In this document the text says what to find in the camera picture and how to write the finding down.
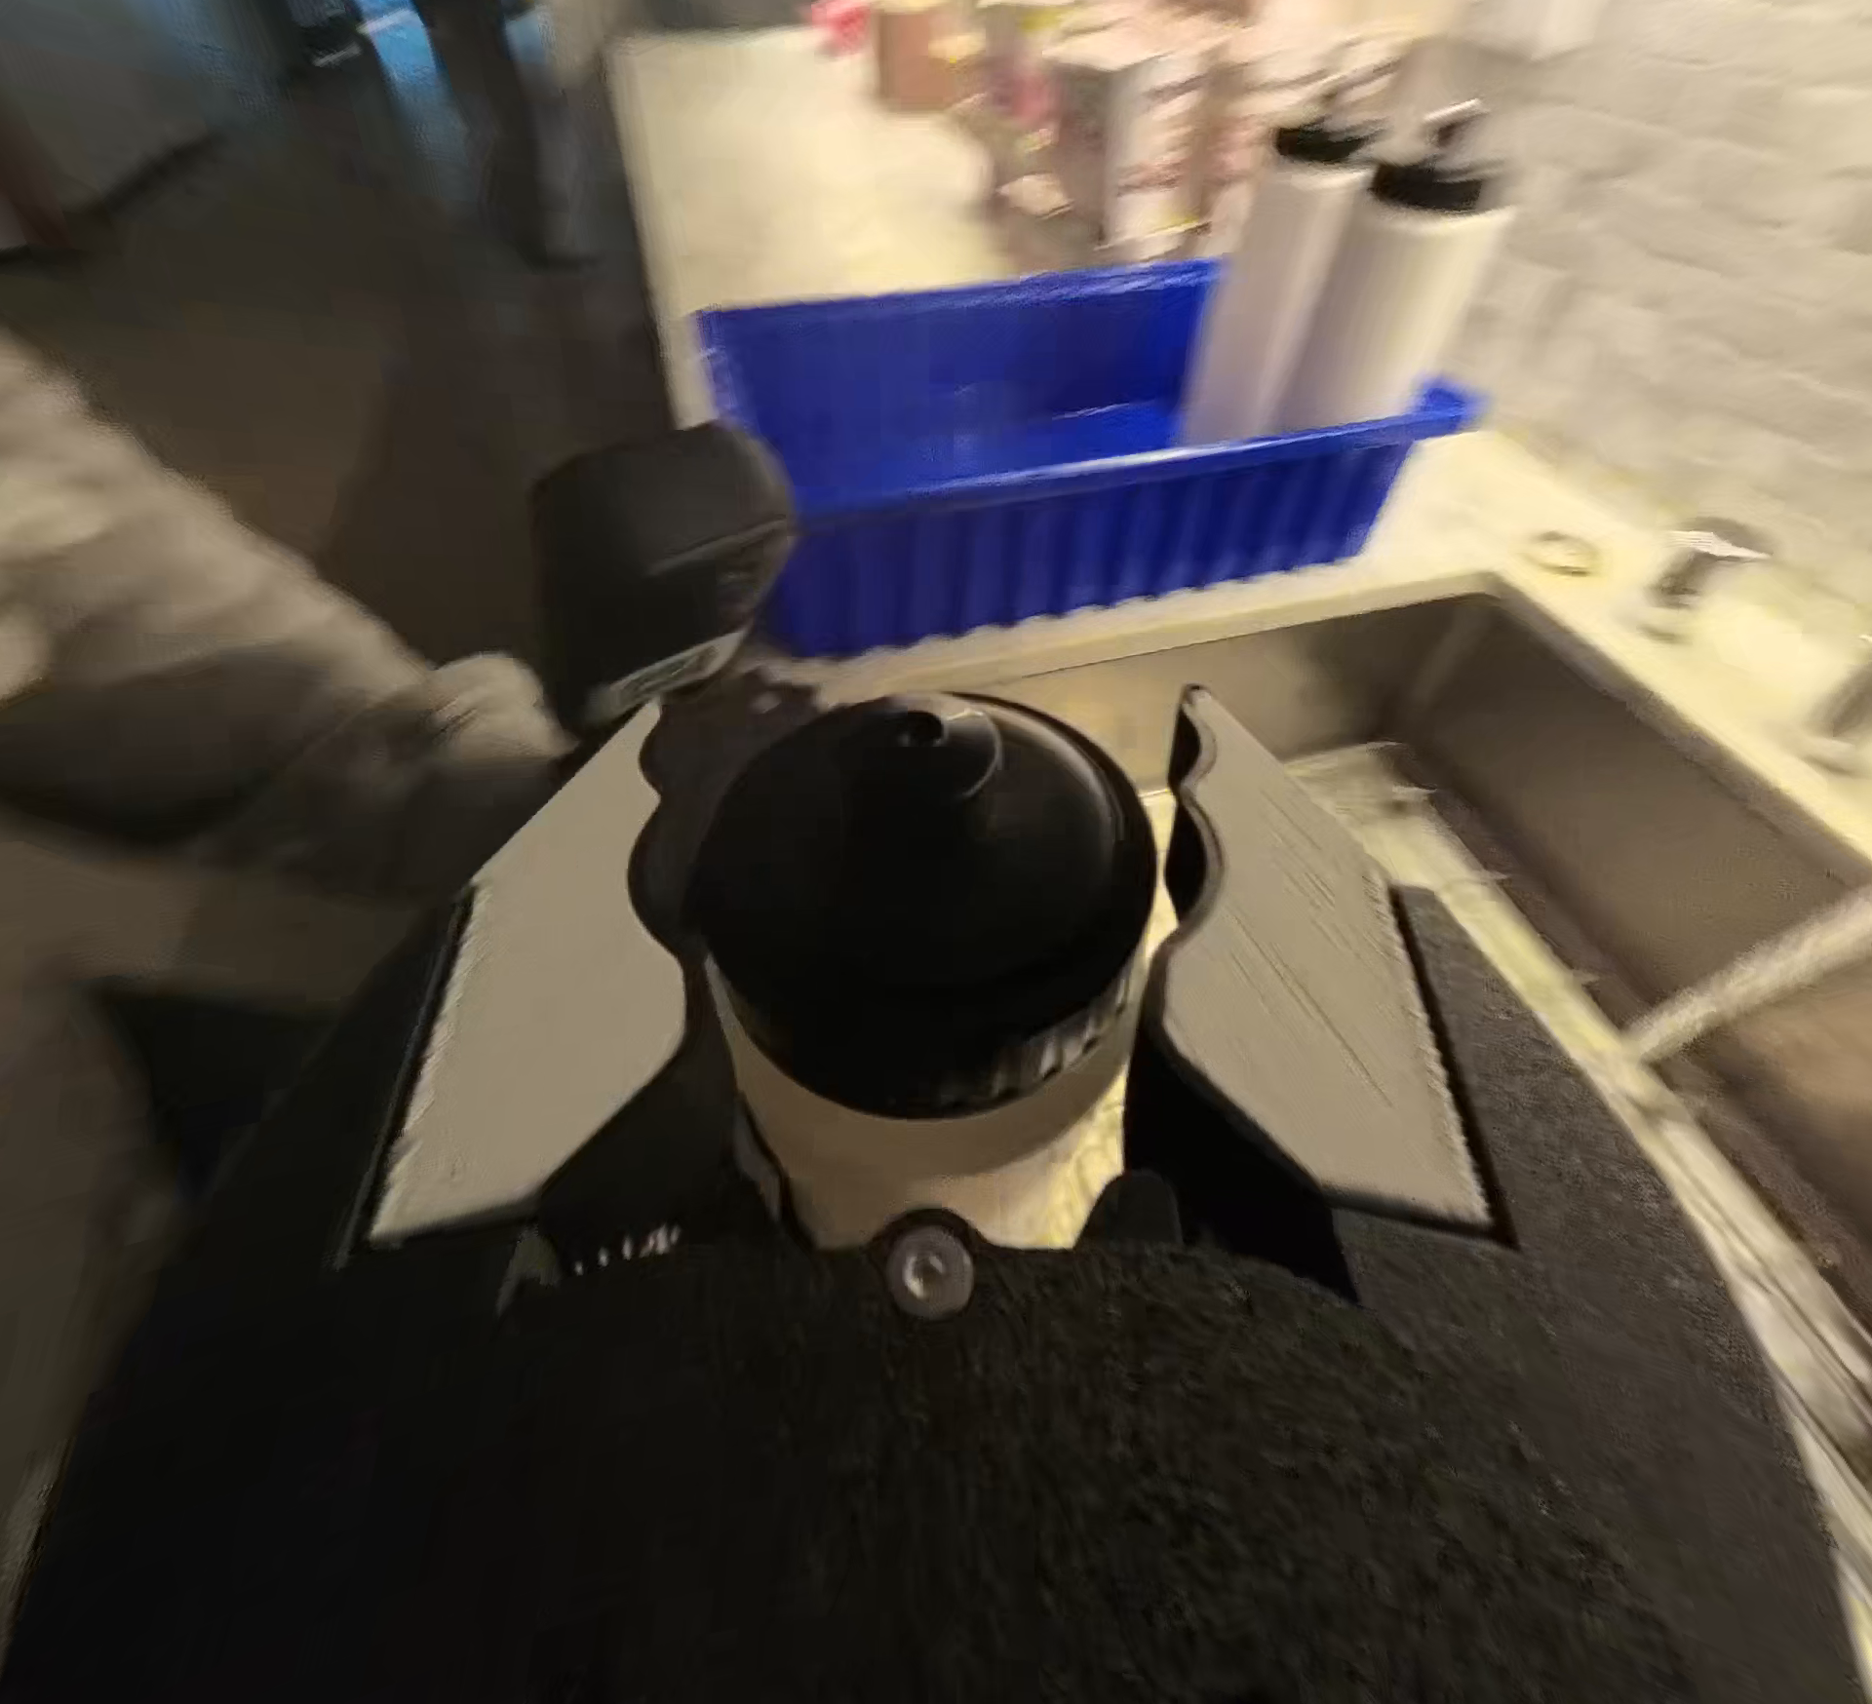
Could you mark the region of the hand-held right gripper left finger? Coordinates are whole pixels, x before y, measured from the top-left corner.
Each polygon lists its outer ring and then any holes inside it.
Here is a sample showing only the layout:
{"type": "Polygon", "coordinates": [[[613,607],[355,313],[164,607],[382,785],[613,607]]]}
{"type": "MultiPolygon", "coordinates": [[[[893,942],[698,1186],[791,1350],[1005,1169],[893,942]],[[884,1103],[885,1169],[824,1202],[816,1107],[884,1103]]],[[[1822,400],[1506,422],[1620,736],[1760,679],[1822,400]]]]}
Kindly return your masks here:
{"type": "Polygon", "coordinates": [[[659,715],[634,713],[474,878],[363,1218],[372,1249],[502,1223],[550,1249],[689,1249],[737,1218],[719,1007],[643,915],[659,715]]]}

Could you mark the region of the stainless steel sink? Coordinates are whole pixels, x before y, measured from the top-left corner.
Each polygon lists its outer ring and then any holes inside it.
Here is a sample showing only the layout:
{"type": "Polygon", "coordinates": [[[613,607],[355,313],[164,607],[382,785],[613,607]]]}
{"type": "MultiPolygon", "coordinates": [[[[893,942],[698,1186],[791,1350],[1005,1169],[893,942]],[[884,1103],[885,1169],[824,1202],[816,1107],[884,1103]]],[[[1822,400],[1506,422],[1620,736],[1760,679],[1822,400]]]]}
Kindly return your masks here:
{"type": "Polygon", "coordinates": [[[1807,1436],[1869,1477],[1869,964],[1630,1060],[1622,1029],[1869,889],[1602,666],[1495,593],[963,682],[1167,785],[1190,682],[1477,935],[1714,1237],[1807,1436]]]}

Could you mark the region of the blue plastic bin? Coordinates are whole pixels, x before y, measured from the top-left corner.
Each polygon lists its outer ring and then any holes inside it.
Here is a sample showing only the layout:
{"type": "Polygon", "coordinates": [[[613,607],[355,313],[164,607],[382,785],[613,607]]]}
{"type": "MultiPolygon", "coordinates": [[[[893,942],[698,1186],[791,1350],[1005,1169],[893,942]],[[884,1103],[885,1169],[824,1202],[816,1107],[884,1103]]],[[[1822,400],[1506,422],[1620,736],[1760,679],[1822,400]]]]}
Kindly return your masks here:
{"type": "Polygon", "coordinates": [[[1409,455],[1483,422],[1423,383],[1371,426],[1185,444],[1215,259],[692,313],[719,422],[796,505],[787,655],[869,655],[1359,557],[1409,455]]]}

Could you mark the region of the white plastic sports bottle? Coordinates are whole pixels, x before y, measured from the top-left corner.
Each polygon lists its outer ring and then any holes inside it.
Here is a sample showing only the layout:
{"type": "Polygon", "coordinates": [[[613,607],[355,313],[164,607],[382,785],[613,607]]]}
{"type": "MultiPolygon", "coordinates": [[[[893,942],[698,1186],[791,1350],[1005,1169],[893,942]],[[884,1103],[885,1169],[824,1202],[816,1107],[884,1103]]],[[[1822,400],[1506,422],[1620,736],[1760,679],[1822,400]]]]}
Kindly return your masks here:
{"type": "Polygon", "coordinates": [[[1371,166],[1364,155],[1342,166],[1268,155],[1202,305],[1197,348],[1185,371],[1190,446],[1272,433],[1280,400],[1370,173],[1371,166]]]}
{"type": "Polygon", "coordinates": [[[771,1206],[816,1249],[912,1213],[1077,1246],[1122,1169],[1155,901],[1135,785],[1042,707],[893,693],[764,741],[686,918],[771,1206]]]}
{"type": "Polygon", "coordinates": [[[1438,377],[1515,220],[1487,116],[1483,101],[1423,115],[1414,151],[1371,166],[1285,389],[1285,433],[1407,416],[1438,377]]]}

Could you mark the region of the person's left forearm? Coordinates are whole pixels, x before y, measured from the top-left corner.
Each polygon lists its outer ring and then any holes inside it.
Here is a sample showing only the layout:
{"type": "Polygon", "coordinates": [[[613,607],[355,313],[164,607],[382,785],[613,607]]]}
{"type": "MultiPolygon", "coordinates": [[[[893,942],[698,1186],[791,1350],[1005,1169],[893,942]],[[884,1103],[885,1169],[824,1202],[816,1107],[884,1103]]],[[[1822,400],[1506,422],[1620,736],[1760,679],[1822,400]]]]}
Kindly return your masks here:
{"type": "Polygon", "coordinates": [[[0,597],[3,992],[333,1000],[573,758],[530,666],[423,662],[13,335],[0,597]]]}

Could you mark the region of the stack of pink-white cartons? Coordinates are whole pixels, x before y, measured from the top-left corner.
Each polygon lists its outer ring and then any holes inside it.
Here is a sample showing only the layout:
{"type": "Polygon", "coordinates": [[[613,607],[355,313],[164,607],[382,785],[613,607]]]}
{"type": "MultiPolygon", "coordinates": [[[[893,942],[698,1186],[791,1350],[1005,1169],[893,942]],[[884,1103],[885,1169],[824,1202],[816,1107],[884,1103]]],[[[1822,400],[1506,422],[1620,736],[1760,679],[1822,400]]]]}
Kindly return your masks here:
{"type": "Polygon", "coordinates": [[[1324,32],[1181,0],[807,0],[872,94],[945,116],[979,166],[979,209],[1045,256],[1194,248],[1280,123],[1331,79],[1324,32]]]}

